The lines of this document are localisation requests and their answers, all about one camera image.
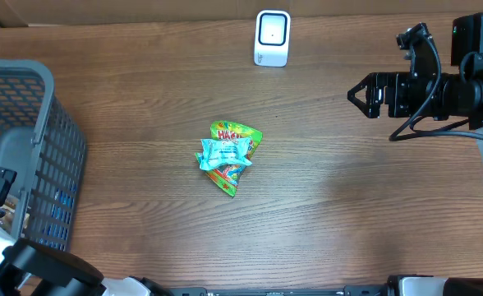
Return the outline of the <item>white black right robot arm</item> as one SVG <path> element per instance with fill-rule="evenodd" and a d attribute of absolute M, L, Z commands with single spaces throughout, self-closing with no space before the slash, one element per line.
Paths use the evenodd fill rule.
<path fill-rule="evenodd" d="M 405 118 L 390 141 L 459 136 L 476 140 L 483 162 L 483 12 L 453 21 L 451 64 L 457 74 L 443 72 L 438 50 L 426 24 L 401 33 L 408 72 L 372 72 L 347 93 L 368 118 L 383 104 L 391 118 Z M 391 275 L 380 295 L 483 295 L 483 278 L 439 278 Z"/>

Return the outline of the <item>light blue snack packet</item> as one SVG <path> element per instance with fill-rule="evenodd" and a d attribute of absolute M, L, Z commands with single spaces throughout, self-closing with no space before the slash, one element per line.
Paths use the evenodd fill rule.
<path fill-rule="evenodd" d="M 252 162 L 247 158 L 251 148 L 249 138 L 234 140 L 202 139 L 202 153 L 200 169 L 210 171 L 224 165 L 251 166 Z"/>

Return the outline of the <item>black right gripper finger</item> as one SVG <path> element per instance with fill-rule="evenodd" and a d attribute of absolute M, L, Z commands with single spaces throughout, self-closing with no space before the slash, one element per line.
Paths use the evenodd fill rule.
<path fill-rule="evenodd" d="M 358 82 L 355 86 L 353 86 L 348 92 L 348 96 L 354 96 L 357 92 L 364 90 L 368 87 L 371 80 L 373 79 L 373 74 L 370 73 L 365 76 L 360 82 Z"/>
<path fill-rule="evenodd" d="M 354 104 L 366 117 L 378 118 L 378 104 L 366 95 L 366 101 L 359 100 L 353 93 L 347 95 L 347 99 Z"/>

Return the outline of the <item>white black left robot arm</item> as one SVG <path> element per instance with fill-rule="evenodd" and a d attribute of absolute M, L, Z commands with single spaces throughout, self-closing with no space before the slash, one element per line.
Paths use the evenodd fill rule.
<path fill-rule="evenodd" d="M 0 167 L 0 218 L 16 172 Z M 31 276 L 40 278 L 32 292 L 41 296 L 155 295 L 171 292 L 146 278 L 106 279 L 88 262 L 28 238 L 14 238 L 0 227 L 0 295 L 19 295 Z"/>

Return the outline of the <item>green Haribo candy bag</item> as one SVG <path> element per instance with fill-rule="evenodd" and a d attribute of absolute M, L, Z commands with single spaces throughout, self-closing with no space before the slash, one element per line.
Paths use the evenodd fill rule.
<path fill-rule="evenodd" d="M 253 127 L 246 125 L 219 120 L 212 122 L 210 126 L 210 135 L 214 140 L 236 140 L 238 138 L 250 138 L 250 148 L 246 154 L 247 159 L 251 159 L 256 148 L 261 143 L 263 133 Z M 246 166 L 237 164 L 228 164 L 220 166 L 216 169 L 206 171 L 206 175 L 230 197 L 235 197 L 239 185 L 239 179 L 242 176 Z"/>

